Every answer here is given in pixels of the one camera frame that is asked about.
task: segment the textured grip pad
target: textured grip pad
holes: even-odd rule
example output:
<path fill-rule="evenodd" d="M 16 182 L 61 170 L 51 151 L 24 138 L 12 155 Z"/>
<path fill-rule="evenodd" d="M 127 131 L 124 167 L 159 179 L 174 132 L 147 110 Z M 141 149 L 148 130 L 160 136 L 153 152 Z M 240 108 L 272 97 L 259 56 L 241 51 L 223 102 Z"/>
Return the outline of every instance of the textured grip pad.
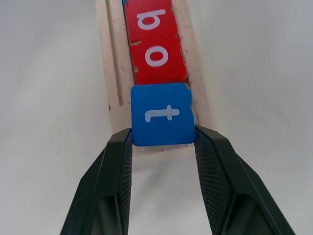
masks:
<path fill-rule="evenodd" d="M 211 142 L 196 131 L 196 158 L 201 192 L 213 235 L 223 229 L 223 223 L 231 203 L 231 187 Z"/>
<path fill-rule="evenodd" d="M 129 213 L 131 205 L 131 188 L 132 188 L 132 134 L 128 137 L 125 146 L 123 165 L 121 170 L 120 182 L 118 187 L 117 200 L 120 208 L 120 219 L 122 231 L 128 234 Z"/>

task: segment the groove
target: groove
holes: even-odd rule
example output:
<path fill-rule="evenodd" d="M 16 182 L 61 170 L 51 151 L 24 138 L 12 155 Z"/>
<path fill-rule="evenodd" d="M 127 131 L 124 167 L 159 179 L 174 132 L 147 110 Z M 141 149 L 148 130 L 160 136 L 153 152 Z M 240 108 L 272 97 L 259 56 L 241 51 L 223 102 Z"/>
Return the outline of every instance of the groove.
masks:
<path fill-rule="evenodd" d="M 117 96 L 118 96 L 118 104 L 119 106 L 124 105 L 122 86 L 121 86 L 121 74 L 118 69 L 118 60 L 117 60 L 117 52 L 116 52 L 116 43 L 115 36 L 113 30 L 113 22 L 112 22 L 112 10 L 110 0 L 105 0 L 107 6 L 107 17 L 109 24 L 109 32 L 112 44 L 112 55 L 113 55 L 113 63 L 114 63 L 114 71 L 115 71 L 115 80 L 116 80 L 116 88 L 117 88 Z"/>

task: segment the white letter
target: white letter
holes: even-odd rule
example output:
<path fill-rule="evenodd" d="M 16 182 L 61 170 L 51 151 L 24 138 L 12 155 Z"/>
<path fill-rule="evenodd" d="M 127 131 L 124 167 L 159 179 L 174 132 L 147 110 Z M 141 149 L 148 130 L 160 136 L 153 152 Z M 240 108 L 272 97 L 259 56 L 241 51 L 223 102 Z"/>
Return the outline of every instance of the white letter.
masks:
<path fill-rule="evenodd" d="M 151 29 L 158 27 L 160 24 L 160 18 L 158 17 L 158 15 L 164 15 L 165 13 L 166 13 L 166 11 L 164 9 L 162 9 L 162 10 L 149 11 L 149 12 L 138 14 L 137 18 L 139 19 L 138 20 L 139 28 L 141 28 L 143 30 L 151 30 Z M 143 20 L 145 18 L 149 18 L 149 17 L 153 18 L 154 22 L 151 24 L 144 24 Z"/>
<path fill-rule="evenodd" d="M 166 106 L 166 109 L 148 110 L 145 114 L 146 122 L 150 122 L 153 117 L 167 117 L 169 121 L 173 119 L 173 116 L 178 116 L 179 109 L 172 109 L 171 105 Z"/>
<path fill-rule="evenodd" d="M 161 52 L 163 54 L 162 59 L 160 59 L 160 60 L 152 60 L 150 58 L 150 56 L 154 52 Z M 149 48 L 146 51 L 145 59 L 146 59 L 147 64 L 150 65 L 151 67 L 160 67 L 160 66 L 164 65 L 167 62 L 167 60 L 168 60 L 168 53 L 167 53 L 167 50 L 164 47 L 154 46 L 154 47 Z"/>

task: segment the wooden block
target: wooden block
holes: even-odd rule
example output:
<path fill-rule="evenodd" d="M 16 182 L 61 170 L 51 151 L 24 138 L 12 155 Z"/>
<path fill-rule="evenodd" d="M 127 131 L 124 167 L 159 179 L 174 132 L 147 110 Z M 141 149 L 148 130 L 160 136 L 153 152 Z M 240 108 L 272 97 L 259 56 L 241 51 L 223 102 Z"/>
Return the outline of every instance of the wooden block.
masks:
<path fill-rule="evenodd" d="M 171 0 L 129 0 L 125 9 L 131 43 L 178 33 Z"/>
<path fill-rule="evenodd" d="M 187 71 L 177 35 L 140 41 L 131 45 L 135 83 L 187 82 Z"/>
<path fill-rule="evenodd" d="M 132 133 L 136 146 L 193 143 L 195 123 L 187 84 L 134 86 Z"/>
<path fill-rule="evenodd" d="M 133 69 L 122 2 L 119 0 L 96 0 L 96 7 L 107 97 L 109 107 L 111 107 L 110 120 L 112 131 L 115 133 L 131 127 L 130 90 L 134 84 Z M 182 54 L 188 70 L 195 123 L 214 129 L 213 114 L 205 89 L 197 41 L 186 0 L 172 0 L 172 9 L 179 31 Z"/>
<path fill-rule="evenodd" d="M 131 127 L 134 85 L 124 10 L 121 1 L 96 0 L 100 43 L 112 132 Z"/>

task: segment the letter o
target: letter o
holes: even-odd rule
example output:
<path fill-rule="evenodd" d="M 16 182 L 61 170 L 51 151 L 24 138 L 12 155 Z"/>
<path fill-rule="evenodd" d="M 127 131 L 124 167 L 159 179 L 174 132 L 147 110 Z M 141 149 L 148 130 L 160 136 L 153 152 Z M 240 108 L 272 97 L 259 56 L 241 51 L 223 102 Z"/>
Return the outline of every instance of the letter o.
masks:
<path fill-rule="evenodd" d="M 152 60 L 150 56 L 152 53 L 155 53 L 155 52 L 161 52 L 163 54 L 162 59 Z M 150 65 L 151 67 L 160 67 L 162 65 L 165 65 L 165 63 L 168 61 L 168 53 L 164 47 L 154 46 L 154 47 L 149 48 L 146 51 L 145 59 L 146 59 L 147 64 Z"/>

